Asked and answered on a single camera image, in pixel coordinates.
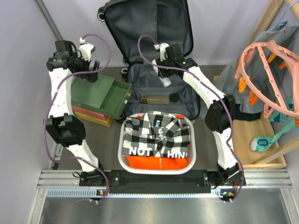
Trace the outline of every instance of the orange box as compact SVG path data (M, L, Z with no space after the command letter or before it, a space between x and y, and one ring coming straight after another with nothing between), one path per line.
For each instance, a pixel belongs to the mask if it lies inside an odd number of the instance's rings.
M105 120L100 120L100 119L97 119L97 118L94 118L94 117L90 117L86 114L82 114L82 113L79 113L79 112L75 112L76 115L83 119L83 120L88 120L90 122L93 122L93 123L96 123L96 124L99 124L99 125L103 125L103 126L106 126L106 127L110 127L112 122L113 122L113 118L111 117L108 117L108 119L105 121Z
M87 109L84 109L84 108L81 108L78 106L71 106L71 107L72 107L73 111L76 113L84 114L86 116L93 117L93 118L103 120L103 121L107 121L109 119L108 116L101 114L101 113L89 111Z

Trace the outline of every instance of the shirt collar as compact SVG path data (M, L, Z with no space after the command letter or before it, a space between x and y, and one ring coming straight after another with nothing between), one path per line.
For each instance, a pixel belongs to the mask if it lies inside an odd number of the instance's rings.
M150 119L149 119L149 114L156 114L155 112L147 112L145 113L141 118L141 124L139 127L139 135L154 135L155 133L152 133L152 126L150 124ZM181 124L179 123L178 119L176 116L174 116L173 114L170 113L164 113L161 112L160 115L163 116L169 116L174 118L174 120L172 122L170 122L168 125L166 125L165 127L162 127L162 131L166 134L168 131L170 131L170 133L168 133L170 136L173 136L173 134L180 128Z

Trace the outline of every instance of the gray suitcase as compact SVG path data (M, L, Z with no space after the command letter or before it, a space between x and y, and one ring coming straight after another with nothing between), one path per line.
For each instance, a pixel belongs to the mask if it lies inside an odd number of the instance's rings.
M125 116L162 111L195 120L200 112L195 90L178 76L171 76L171 85L164 87L153 67L143 63L137 49L138 38L148 34L158 43L179 44L184 55L189 55L193 36L187 1L111 0L99 9L98 18L105 21L124 61L129 64L125 78L133 90L124 109ZM150 61L159 58L152 40L142 39L141 49ZM170 97L172 102L143 104L141 97Z

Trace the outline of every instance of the orange cloth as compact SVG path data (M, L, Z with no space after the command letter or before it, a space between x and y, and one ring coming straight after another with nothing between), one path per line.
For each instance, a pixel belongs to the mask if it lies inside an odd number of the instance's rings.
M127 156L129 166L135 169L158 169L158 170L170 170L170 169L183 169L189 164L188 158L156 158L153 156Z

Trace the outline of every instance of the gray floor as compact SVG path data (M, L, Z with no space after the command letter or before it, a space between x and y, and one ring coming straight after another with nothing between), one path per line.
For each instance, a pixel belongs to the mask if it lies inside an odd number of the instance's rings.
M200 198L47 198L41 224L290 224L279 189L244 189L233 204Z
M225 65L201 66L202 72L209 78L219 75ZM101 74L121 79L121 69L107 68ZM84 121L86 128L86 141L93 152L103 164L105 170L122 169L117 159L118 139L120 136L121 125L116 121L111 127L97 125ZM206 127L205 122L198 118L194 124L197 159L193 169L216 169L217 149L215 139L211 131ZM72 156L71 152L64 149L62 158ZM77 161L67 161L59 165L59 169L81 169Z

